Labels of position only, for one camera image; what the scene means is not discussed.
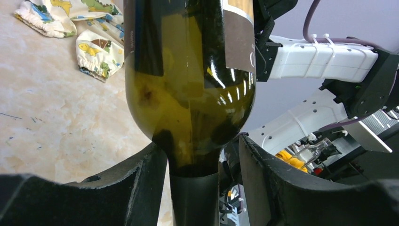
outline dinosaur print fabric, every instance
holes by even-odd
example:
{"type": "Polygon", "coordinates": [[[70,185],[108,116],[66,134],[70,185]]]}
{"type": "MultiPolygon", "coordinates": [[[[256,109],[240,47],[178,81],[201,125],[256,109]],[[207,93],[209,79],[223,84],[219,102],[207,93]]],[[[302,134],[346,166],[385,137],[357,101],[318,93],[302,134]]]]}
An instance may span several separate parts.
{"type": "Polygon", "coordinates": [[[100,81],[124,62],[123,15],[113,0],[25,0],[15,17],[48,37],[75,37],[80,71],[100,81]]]}

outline wire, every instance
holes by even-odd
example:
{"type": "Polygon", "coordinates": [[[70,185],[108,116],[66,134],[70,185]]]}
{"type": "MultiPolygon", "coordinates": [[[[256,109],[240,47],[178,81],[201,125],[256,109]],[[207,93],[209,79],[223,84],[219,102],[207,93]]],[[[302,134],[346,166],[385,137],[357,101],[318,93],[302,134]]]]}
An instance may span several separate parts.
{"type": "Polygon", "coordinates": [[[331,173],[330,169],[327,167],[327,165],[324,164],[324,162],[321,162],[321,165],[323,165],[323,167],[327,170],[327,172],[328,172],[330,175],[333,175],[333,174],[331,173]]]}
{"type": "MultiPolygon", "coordinates": [[[[314,12],[316,11],[317,6],[319,5],[321,0],[314,0],[309,11],[308,14],[306,15],[305,18],[305,23],[303,24],[303,38],[305,38],[306,41],[313,43],[314,40],[313,38],[309,35],[309,26],[311,23],[311,18],[314,14],[314,12]]],[[[336,42],[336,43],[353,43],[353,44],[360,44],[360,45],[365,45],[365,46],[371,46],[374,48],[382,48],[380,45],[375,44],[373,42],[370,41],[365,41],[365,40],[360,40],[360,39],[345,39],[345,38],[329,38],[332,42],[336,42]]],[[[319,43],[329,43],[329,40],[327,40],[326,38],[315,38],[315,40],[319,43]]],[[[395,73],[395,76],[393,78],[393,83],[390,89],[389,94],[391,94],[393,87],[395,86],[395,81],[396,81],[396,76],[397,73],[395,73]]],[[[326,125],[324,127],[322,127],[320,130],[326,130],[326,129],[333,129],[336,127],[340,127],[340,126],[347,126],[347,125],[351,125],[353,123],[359,122],[363,119],[365,119],[366,117],[361,117],[361,118],[357,118],[351,121],[346,121],[346,122],[339,122],[339,123],[335,123],[335,124],[330,124],[330,125],[326,125]]]]}
{"type": "Polygon", "coordinates": [[[235,185],[231,185],[226,190],[226,194],[224,194],[224,205],[225,205],[226,209],[225,210],[219,210],[220,213],[223,213],[223,214],[233,213],[233,208],[229,205],[228,198],[229,198],[229,191],[231,191],[234,186],[235,185]]]}
{"type": "Polygon", "coordinates": [[[389,112],[386,112],[385,113],[388,117],[390,117],[391,119],[393,119],[393,120],[399,120],[398,118],[395,118],[395,117],[393,117],[393,116],[391,116],[390,114],[389,114],[389,112]]]}
{"type": "MultiPolygon", "coordinates": [[[[320,3],[320,0],[314,0],[313,1],[312,5],[311,5],[311,7],[310,7],[310,9],[308,11],[308,14],[306,15],[305,23],[303,25],[303,37],[308,42],[314,42],[312,37],[309,35],[309,25],[311,23],[311,18],[313,16],[314,12],[316,11],[316,8],[317,8],[319,3],[320,3]]],[[[379,46],[378,44],[375,44],[373,42],[365,41],[365,40],[359,40],[359,39],[330,38],[330,40],[332,42],[354,43],[354,44],[360,44],[360,45],[365,45],[365,46],[371,46],[371,47],[374,47],[374,48],[382,48],[381,46],[379,46]]],[[[316,41],[320,42],[320,43],[328,43],[329,42],[325,38],[316,38],[316,41]]]]}
{"type": "Polygon", "coordinates": [[[350,165],[350,167],[352,168],[352,169],[354,169],[357,173],[359,173],[360,175],[362,175],[366,180],[368,180],[368,181],[370,181],[370,179],[368,178],[368,177],[366,177],[362,172],[360,172],[356,167],[354,167],[353,165],[352,165],[352,163],[348,163],[349,165],[350,165]]]}
{"type": "MultiPolygon", "coordinates": [[[[238,188],[238,195],[239,195],[240,198],[242,198],[242,196],[241,196],[241,188],[240,188],[239,184],[237,184],[237,188],[238,188]]],[[[243,210],[243,207],[244,207],[243,201],[239,201],[239,209],[241,211],[243,210]]]]}

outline wine bottle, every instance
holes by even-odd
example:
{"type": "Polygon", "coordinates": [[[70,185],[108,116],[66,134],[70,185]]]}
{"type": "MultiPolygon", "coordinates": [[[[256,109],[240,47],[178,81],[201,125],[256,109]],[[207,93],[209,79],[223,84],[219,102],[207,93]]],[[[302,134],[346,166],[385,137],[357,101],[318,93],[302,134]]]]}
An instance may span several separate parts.
{"type": "Polygon", "coordinates": [[[218,222],[219,154],[255,98],[252,7],[252,0],[125,0],[127,102],[168,156],[177,226],[218,222]]]}

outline marble floor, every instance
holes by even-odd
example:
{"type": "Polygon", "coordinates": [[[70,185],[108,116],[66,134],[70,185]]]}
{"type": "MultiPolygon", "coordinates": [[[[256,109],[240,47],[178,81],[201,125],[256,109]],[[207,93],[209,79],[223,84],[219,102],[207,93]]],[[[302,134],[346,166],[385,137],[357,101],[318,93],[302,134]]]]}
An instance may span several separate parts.
{"type": "MultiPolygon", "coordinates": [[[[0,8],[0,173],[81,181],[134,155],[147,139],[125,98],[124,70],[106,84],[78,70],[75,40],[48,38],[0,8]]],[[[171,226],[168,171],[159,226],[171,226]]]]}

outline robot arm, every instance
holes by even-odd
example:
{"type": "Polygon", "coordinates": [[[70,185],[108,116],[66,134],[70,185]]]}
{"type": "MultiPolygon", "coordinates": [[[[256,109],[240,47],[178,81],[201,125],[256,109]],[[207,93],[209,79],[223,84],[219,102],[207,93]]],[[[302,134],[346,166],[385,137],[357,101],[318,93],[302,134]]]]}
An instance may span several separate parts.
{"type": "Polygon", "coordinates": [[[323,86],[285,114],[252,130],[249,137],[275,155],[318,129],[381,109],[393,87],[399,56],[359,44],[309,43],[270,36],[258,81],[280,78],[326,79],[323,86]]]}

